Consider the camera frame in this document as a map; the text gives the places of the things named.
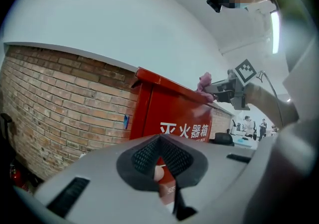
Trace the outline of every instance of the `person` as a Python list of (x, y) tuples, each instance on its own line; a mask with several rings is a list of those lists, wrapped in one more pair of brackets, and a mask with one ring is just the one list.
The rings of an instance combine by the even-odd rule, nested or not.
[(256, 129), (256, 122), (254, 121), (254, 134), (253, 134), (254, 141), (257, 140), (257, 129)]
[[(216, 12), (220, 12), (222, 6), (228, 8), (246, 8), (250, 3), (262, 1), (265, 0), (207, 0), (207, 3)], [(280, 15), (280, 39), (282, 40), (280, 41), (279, 49), (286, 54), (287, 67), (290, 73), (315, 36), (316, 31), (313, 27), (313, 21), (309, 19), (311, 18), (309, 12), (313, 12), (314, 9), (306, 9), (304, 4), (296, 0), (268, 1), (275, 5), (275, 10), (278, 11)], [(306, 4), (308, 8), (312, 7), (309, 0), (306, 0)], [(285, 103), (281, 100), (277, 100), (271, 93), (260, 86), (249, 83), (245, 88), (245, 96), (247, 104), (256, 106), (261, 112), (266, 114), (279, 129), (299, 119), (299, 115), (292, 102)], [(282, 118), (279, 114), (277, 101), (279, 102)]]
[(245, 116), (244, 131), (246, 136), (252, 138), (254, 134), (254, 122), (249, 116)]
[(260, 127), (260, 135), (259, 135), (259, 141), (261, 141), (261, 139), (263, 138), (263, 136), (266, 136), (266, 130), (267, 130), (267, 123), (266, 120), (263, 119), (263, 122), (259, 125)]

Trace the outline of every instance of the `white ceiling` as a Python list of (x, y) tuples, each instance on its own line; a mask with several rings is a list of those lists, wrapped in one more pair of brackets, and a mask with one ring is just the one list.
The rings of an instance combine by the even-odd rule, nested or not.
[[(272, 54), (270, 12), (274, 9), (275, 6), (269, 1), (251, 4), (247, 9), (223, 7), (221, 13), (215, 13), (211, 9), (208, 14), (202, 14), (206, 21), (202, 23), (215, 38), (220, 53), (231, 67), (248, 58), (256, 70), (264, 70), (268, 74), (278, 94), (286, 94), (282, 84), (288, 75), (285, 54)], [(258, 80), (254, 83), (271, 91), (268, 83), (261, 84)]]

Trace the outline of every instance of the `red brick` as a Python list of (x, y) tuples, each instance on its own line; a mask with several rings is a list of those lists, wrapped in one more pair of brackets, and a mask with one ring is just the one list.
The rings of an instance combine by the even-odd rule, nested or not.
[(90, 126), (88, 124), (85, 124), (85, 123), (82, 123), (82, 122), (79, 122), (79, 121), (76, 121), (73, 119), (69, 119), (66, 117), (62, 120), (62, 123), (69, 125), (69, 126), (72, 126), (72, 127), (75, 127), (75, 128), (78, 128), (78, 129), (81, 129), (81, 130), (85, 130), (85, 131), (88, 131), (90, 128)]
[(114, 145), (113, 143), (104, 143), (103, 148), (107, 148)]
[(71, 53), (66, 53), (66, 52), (62, 52), (62, 51), (56, 51), (54, 53), (54, 56), (61, 57), (61, 58), (66, 58), (66, 59), (72, 59), (72, 60), (77, 60), (78, 59), (78, 55), (71, 54)]
[(73, 69), (72, 70), (72, 75), (76, 76), (76, 77), (80, 77), (89, 81), (93, 81), (93, 82), (98, 82), (100, 77), (88, 72), (84, 72), (78, 69)]
[(88, 114), (91, 115), (91, 116), (94, 116), (94, 117), (98, 117), (98, 118), (107, 118), (108, 115), (109, 115), (107, 112), (100, 111), (100, 110), (97, 110), (97, 109), (91, 109)]
[(27, 69), (31, 69), (32, 70), (33, 64), (24, 62), (23, 66), (26, 67)]
[(60, 80), (56, 80), (55, 86), (65, 90), (67, 83)]
[(35, 58), (27, 58), (26, 60), (32, 64), (36, 64), (39, 61), (38, 59), (35, 59)]
[(63, 101), (63, 107), (66, 107), (68, 109), (71, 109), (71, 110), (74, 110), (76, 112), (81, 112), (81, 113), (85, 113), (85, 114), (89, 114), (90, 113), (90, 108), (88, 107), (84, 107), (82, 105), (78, 105), (78, 104), (75, 104), (73, 102), (70, 102), (70, 101)]
[(79, 104), (84, 104), (85, 98), (77, 94), (72, 94), (71, 101), (77, 102)]
[(91, 152), (91, 151), (94, 151), (94, 150), (97, 150), (97, 149), (98, 148), (91, 147), (91, 146), (84, 146), (84, 145), (80, 146), (80, 150), (82, 150), (84, 152)]
[(76, 78), (75, 79), (75, 84), (78, 85), (78, 86), (81, 86), (81, 87), (84, 87), (84, 88), (88, 88), (89, 87), (89, 82), (88, 80), (84, 80), (84, 79), (81, 79), (81, 78)]
[(43, 59), (39, 59), (37, 62), (37, 65), (40, 67), (47, 67), (49, 65), (49, 62), (43, 60)]
[(135, 109), (118, 106), (117, 112), (127, 114), (127, 115), (134, 115)]
[(46, 101), (42, 98), (37, 98), (37, 103), (42, 105), (42, 106), (45, 106)]
[(80, 149), (80, 145), (71, 141), (66, 141), (66, 145), (68, 147), (74, 148), (74, 149)]
[(63, 157), (63, 162), (64, 162), (64, 163), (67, 163), (68, 165), (71, 165), (71, 164), (73, 164), (73, 163), (74, 163), (74, 161), (73, 161), (73, 160), (68, 159), (68, 158), (66, 158), (66, 157)]
[(65, 59), (65, 58), (60, 58), (58, 63), (60, 63), (62, 65), (70, 66), (70, 67), (75, 67), (75, 68), (79, 68), (81, 65), (80, 62)]
[(31, 93), (35, 94), (36, 87), (29, 85), (29, 88), (27, 90), (29, 90)]
[(40, 134), (44, 135), (44, 129), (42, 127), (36, 126), (36, 131), (37, 132), (33, 131), (34, 136), (40, 137)]
[(39, 106), (38, 104), (34, 104), (33, 109), (47, 117), (50, 117), (50, 111), (42, 106)]
[(124, 124), (123, 124), (123, 122), (115, 122), (113, 128), (124, 129)]
[(103, 148), (103, 143), (102, 142), (97, 142), (97, 141), (90, 141), (89, 140), (89, 146), (95, 147), (95, 148)]
[(121, 94), (121, 90), (115, 89), (106, 85), (102, 85), (100, 83), (91, 82), (89, 85), (89, 88), (95, 91), (100, 91), (100, 92), (107, 93), (114, 96), (118, 96)]
[(104, 84), (104, 85), (107, 85), (107, 86), (111, 86), (111, 87), (114, 87), (114, 88), (119, 88), (119, 89), (122, 89), (122, 90), (125, 90), (125, 91), (131, 89), (131, 85), (130, 84), (122, 82), (122, 81), (119, 81), (119, 80), (116, 80), (114, 78), (101, 76), (99, 82), (101, 84)]
[(78, 143), (78, 144), (88, 145), (88, 140), (87, 139), (83, 139), (83, 138), (80, 138), (78, 136), (74, 136), (74, 135), (71, 135), (71, 134), (63, 132), (62, 133), (62, 137), (67, 139), (67, 140), (69, 140), (69, 141)]
[(80, 132), (80, 136), (94, 140), (94, 141), (100, 141), (100, 142), (112, 142), (112, 138), (110, 136), (105, 136), (105, 135), (98, 135), (98, 134), (93, 134), (93, 133), (87, 133), (87, 132)]
[(55, 85), (55, 83), (56, 83), (56, 79), (49, 77), (49, 76), (46, 76), (46, 75), (40, 75), (39, 80), (43, 81), (47, 84), (50, 84), (50, 85)]
[(34, 86), (40, 88), (40, 85), (41, 85), (41, 82), (40, 82), (40, 81), (38, 81), (38, 80), (36, 80), (36, 79), (34, 79), (34, 78), (30, 78), (28, 82), (29, 82), (30, 84), (32, 84), (32, 85), (34, 85)]
[(71, 93), (55, 87), (49, 87), (49, 92), (63, 99), (70, 99)]
[(54, 78), (60, 79), (62, 81), (66, 81), (66, 82), (70, 82), (70, 83), (74, 83), (75, 82), (75, 77), (74, 76), (63, 74), (61, 72), (54, 71), (52, 76)]
[(66, 145), (66, 140), (65, 140), (65, 139), (63, 139), (63, 138), (61, 138), (61, 137), (58, 137), (58, 136), (56, 136), (56, 135), (54, 135), (54, 134), (51, 134), (51, 133), (49, 133), (49, 132), (47, 132), (47, 131), (45, 132), (45, 136), (48, 137), (48, 138), (50, 138), (51, 140), (57, 142), (57, 143)]
[(95, 59), (89, 59), (89, 58), (85, 58), (85, 57), (82, 57), (82, 56), (79, 56), (78, 57), (78, 61), (80, 62), (84, 62), (84, 63), (87, 63), (87, 64), (90, 64), (94, 67), (101, 67), (103, 68), (105, 63), (104, 62), (101, 62), (101, 61), (98, 61), (98, 60), (95, 60)]
[(67, 152), (67, 153), (71, 153), (71, 154), (77, 155), (77, 156), (81, 156), (81, 154), (83, 153), (83, 152), (80, 151), (80, 150), (73, 149), (73, 148), (66, 147), (66, 146), (62, 146), (62, 150), (65, 151), (65, 152)]
[(125, 98), (125, 99), (129, 99), (129, 100), (133, 100), (136, 102), (139, 98), (139, 94), (134, 94), (134, 93), (130, 93), (128, 91), (123, 91), (121, 97)]
[(59, 71), (60, 71), (61, 73), (70, 75), (70, 74), (71, 74), (71, 71), (72, 71), (72, 67), (61, 66), (60, 69), (59, 69)]
[(41, 83), (40, 88), (44, 91), (48, 91), (49, 90), (49, 85), (46, 83)]
[(112, 97), (111, 103), (116, 104), (116, 105), (120, 105), (120, 106), (134, 108), (136, 102), (131, 101), (131, 100), (127, 100), (127, 99), (123, 99), (123, 98), (119, 98), (119, 97)]
[(57, 113), (59, 113), (59, 114), (61, 114), (61, 115), (64, 115), (64, 116), (66, 116), (66, 115), (67, 115), (67, 112), (68, 112), (67, 109), (62, 108), (62, 107), (60, 107), (60, 106), (56, 106), (56, 105), (54, 105), (54, 104), (52, 104), (52, 103), (49, 103), (49, 102), (46, 102), (46, 103), (45, 103), (45, 107), (48, 108), (48, 109), (51, 110), (51, 111), (57, 112)]
[(35, 110), (32, 111), (32, 115), (37, 118), (40, 121), (44, 121), (44, 116), (42, 114), (40, 114), (39, 112), (36, 112)]
[(109, 103), (101, 102), (101, 101), (98, 101), (95, 99), (87, 99), (85, 101), (85, 105), (89, 106), (89, 107), (103, 109), (106, 111), (112, 111), (112, 112), (116, 112), (116, 110), (117, 110), (117, 106), (109, 104)]
[(63, 103), (63, 99), (59, 98), (57, 96), (52, 96), (51, 102), (58, 105), (58, 106), (61, 106)]
[(125, 130), (116, 130), (116, 129), (107, 129), (106, 135), (108, 136), (116, 136), (116, 137), (126, 137), (128, 136), (128, 131)]
[(124, 115), (108, 112), (106, 119), (115, 120), (115, 121), (124, 121)]
[(20, 72), (26, 74), (26, 75), (29, 75), (31, 77), (33, 77), (33, 73), (34, 71), (30, 70), (30, 69), (27, 69), (27, 68), (24, 68), (24, 67), (20, 67)]
[(33, 72), (32, 77), (35, 78), (35, 79), (39, 79), (40, 74), (38, 72)]
[(66, 131), (70, 134), (73, 134), (73, 135), (80, 135), (80, 130), (78, 130), (77, 128), (67, 126)]
[(28, 133), (29, 135), (33, 135), (33, 129), (28, 127), (28, 126), (24, 126), (24, 130), (25, 133)]
[(50, 54), (48, 54), (48, 53), (39, 53), (37, 57), (40, 58), (40, 59), (49, 60), (50, 59)]
[(106, 69), (97, 68), (95, 70), (95, 73), (97, 73), (99, 75), (107, 76), (107, 77), (110, 77), (110, 78), (113, 78), (113, 79), (116, 79), (116, 80), (120, 80), (120, 81), (124, 81), (124, 79), (125, 79), (124, 75), (121, 75), (121, 74), (118, 74), (118, 73), (115, 73), (115, 72), (112, 72), (112, 71), (108, 71)]
[(50, 145), (50, 139), (44, 137), (44, 136), (39, 136), (37, 137), (37, 141), (41, 146), (48, 146)]
[(56, 122), (52, 119), (49, 119), (49, 118), (44, 118), (44, 122), (56, 129), (59, 129), (61, 131), (65, 131), (66, 130), (66, 126), (60, 122)]
[(39, 97), (41, 97), (41, 98), (43, 98), (43, 99), (46, 99), (46, 100), (49, 100), (49, 101), (51, 101), (51, 99), (52, 99), (52, 95), (51, 95), (51, 94), (49, 94), (48, 92), (43, 91), (43, 90), (41, 90), (41, 89), (36, 89), (36, 90), (35, 90), (35, 93), (36, 93)]
[(51, 146), (59, 150), (62, 149), (62, 144), (56, 143), (55, 141), (51, 141)]
[(95, 98), (98, 99), (98, 100), (101, 100), (101, 101), (103, 101), (103, 102), (109, 102), (109, 101), (111, 101), (111, 95), (104, 94), (104, 93), (101, 93), (101, 92), (98, 92), (98, 93), (96, 94), (96, 97), (95, 97)]
[(104, 68), (108, 71), (113, 71), (113, 72), (118, 72), (120, 71), (120, 68), (117, 67), (117, 66), (113, 66), (113, 65), (110, 65), (110, 64), (105, 64), (104, 65)]
[(81, 113), (75, 112), (75, 111), (71, 111), (71, 110), (68, 111), (68, 115), (67, 116), (69, 118), (76, 119), (76, 120), (80, 120), (81, 119)]
[(95, 67), (91, 66), (91, 65), (88, 65), (88, 64), (83, 64), (82, 63), (80, 69), (84, 70), (84, 71), (87, 71), (87, 72), (90, 72), (90, 73), (93, 73)]
[(61, 122), (63, 116), (60, 116), (58, 114), (56, 114), (55, 112), (51, 112), (50, 114), (50, 118), (57, 121), (57, 122)]
[(44, 67), (39, 67), (37, 65), (33, 65), (32, 66), (32, 70), (37, 71), (38, 73), (44, 74), (45, 68)]
[(105, 135), (105, 128), (99, 126), (90, 126), (90, 132)]
[(56, 136), (61, 136), (61, 131), (56, 128), (50, 127), (50, 132)]
[(66, 87), (66, 90), (78, 95), (85, 96), (85, 97), (89, 97), (89, 98), (94, 97), (94, 91), (87, 90), (75, 85), (68, 84), (68, 86)]
[(113, 137), (112, 139), (112, 142), (113, 143), (123, 143), (123, 142), (126, 142), (126, 141), (129, 141), (129, 134), (127, 137), (125, 138), (122, 138), (122, 137)]
[(59, 57), (56, 57), (56, 56), (53, 56), (53, 55), (50, 56), (50, 61), (58, 62), (58, 60), (59, 60)]

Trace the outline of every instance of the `red object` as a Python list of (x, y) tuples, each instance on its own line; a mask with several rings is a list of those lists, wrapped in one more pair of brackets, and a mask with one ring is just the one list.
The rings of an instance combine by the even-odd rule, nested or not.
[(23, 178), (20, 170), (14, 166), (11, 169), (11, 179), (12, 179), (14, 185), (16, 185), (19, 188), (24, 189), (25, 191), (29, 191), (28, 186), (27, 186), (25, 179)]
[[(170, 133), (208, 142), (213, 107), (206, 97), (143, 68), (136, 77), (133, 87), (139, 88), (139, 97), (130, 139)], [(169, 204), (174, 201), (175, 180), (166, 167), (164, 173), (159, 183), (168, 188), (162, 200)]]

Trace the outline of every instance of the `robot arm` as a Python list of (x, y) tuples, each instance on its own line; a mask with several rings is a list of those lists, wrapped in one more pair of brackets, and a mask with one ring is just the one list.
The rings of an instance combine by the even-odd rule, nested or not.
[(244, 86), (234, 74), (229, 79), (205, 87), (204, 91), (216, 96), (219, 102), (232, 104), (235, 110), (249, 111), (247, 104), (253, 104), (278, 128), (295, 122), (299, 118), (293, 103), (288, 104), (278, 100), (262, 87), (252, 83)]

